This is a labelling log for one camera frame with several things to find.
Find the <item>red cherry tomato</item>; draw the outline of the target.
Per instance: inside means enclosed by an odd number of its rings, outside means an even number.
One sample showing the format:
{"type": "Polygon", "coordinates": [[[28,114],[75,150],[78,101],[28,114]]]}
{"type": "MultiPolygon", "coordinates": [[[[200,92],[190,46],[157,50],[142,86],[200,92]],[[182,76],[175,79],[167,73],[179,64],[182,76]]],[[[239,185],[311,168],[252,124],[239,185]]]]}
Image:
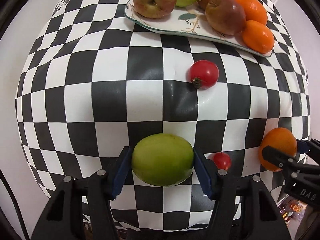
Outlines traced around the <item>red cherry tomato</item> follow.
{"type": "Polygon", "coordinates": [[[220,170],[229,170],[232,165],[232,160],[227,153],[219,152],[215,153],[212,157],[212,161],[220,170]]]}
{"type": "Polygon", "coordinates": [[[197,89],[213,87],[217,83],[219,75],[217,65],[208,60],[196,61],[188,71],[188,79],[197,89]]]}

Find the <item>small orange front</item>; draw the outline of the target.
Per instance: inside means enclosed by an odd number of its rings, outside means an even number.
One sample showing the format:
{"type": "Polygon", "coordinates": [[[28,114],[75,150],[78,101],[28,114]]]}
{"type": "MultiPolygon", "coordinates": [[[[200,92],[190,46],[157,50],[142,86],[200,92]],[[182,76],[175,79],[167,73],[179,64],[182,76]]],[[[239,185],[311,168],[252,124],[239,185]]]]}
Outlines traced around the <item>small orange front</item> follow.
{"type": "Polygon", "coordinates": [[[258,158],[261,165],[272,172],[279,172],[281,169],[263,158],[262,150],[266,146],[271,146],[291,157],[295,157],[297,154],[297,142],[291,131],[283,127],[270,130],[260,144],[258,158]]]}

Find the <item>large orange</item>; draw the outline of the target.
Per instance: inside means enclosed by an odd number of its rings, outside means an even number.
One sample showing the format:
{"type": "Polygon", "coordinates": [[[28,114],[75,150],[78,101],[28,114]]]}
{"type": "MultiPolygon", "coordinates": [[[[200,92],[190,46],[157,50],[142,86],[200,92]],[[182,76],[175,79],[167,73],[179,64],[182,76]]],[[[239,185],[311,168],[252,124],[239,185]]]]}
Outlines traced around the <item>large orange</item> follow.
{"type": "Polygon", "coordinates": [[[274,35],[272,31],[260,22],[249,20],[241,32],[241,38],[248,48],[261,54],[272,51],[274,35]]]}

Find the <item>red brown apple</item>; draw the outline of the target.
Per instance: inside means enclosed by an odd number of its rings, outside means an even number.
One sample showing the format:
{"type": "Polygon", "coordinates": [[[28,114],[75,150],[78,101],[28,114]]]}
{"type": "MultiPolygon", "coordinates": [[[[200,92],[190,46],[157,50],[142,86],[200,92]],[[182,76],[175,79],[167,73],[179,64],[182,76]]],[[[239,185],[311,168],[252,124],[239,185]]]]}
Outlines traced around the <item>red brown apple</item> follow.
{"type": "Polygon", "coordinates": [[[225,35],[236,35],[246,25],[245,11],[235,0],[210,0],[205,16],[213,29],[225,35]]]}

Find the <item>black white checkered cloth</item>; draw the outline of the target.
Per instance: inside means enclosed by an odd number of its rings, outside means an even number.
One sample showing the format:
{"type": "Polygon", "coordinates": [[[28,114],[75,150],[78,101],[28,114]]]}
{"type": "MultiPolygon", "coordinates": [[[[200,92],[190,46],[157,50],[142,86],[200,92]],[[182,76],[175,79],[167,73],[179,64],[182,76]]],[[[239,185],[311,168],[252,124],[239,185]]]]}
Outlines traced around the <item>black white checkered cloth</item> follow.
{"type": "Polygon", "coordinates": [[[124,146],[171,133],[204,154],[226,152],[230,172],[257,174],[274,199],[284,178],[261,167],[264,135],[310,135],[308,75],[279,11],[259,0],[275,36],[268,58],[190,37],[152,33],[124,16],[128,0],[60,0],[22,70],[16,118],[26,161],[50,196],[65,176],[91,176],[124,146]],[[197,89],[193,63],[215,63],[197,89]]]}

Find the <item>floral oval plate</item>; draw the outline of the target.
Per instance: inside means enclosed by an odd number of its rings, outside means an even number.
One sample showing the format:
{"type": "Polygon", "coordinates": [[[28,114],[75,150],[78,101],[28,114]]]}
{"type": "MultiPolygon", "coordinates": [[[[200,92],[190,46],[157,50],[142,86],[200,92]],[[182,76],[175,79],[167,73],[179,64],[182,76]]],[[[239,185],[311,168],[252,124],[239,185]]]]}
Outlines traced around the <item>floral oval plate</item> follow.
{"type": "Polygon", "coordinates": [[[186,8],[175,8],[169,16],[164,18],[150,19],[136,13],[133,0],[129,0],[125,5],[124,15],[129,20],[154,33],[217,42],[262,57],[270,57],[273,53],[273,51],[269,51],[266,54],[261,54],[248,48],[239,34],[228,36],[218,33],[211,28],[204,18],[204,13],[195,4],[186,8]]]}

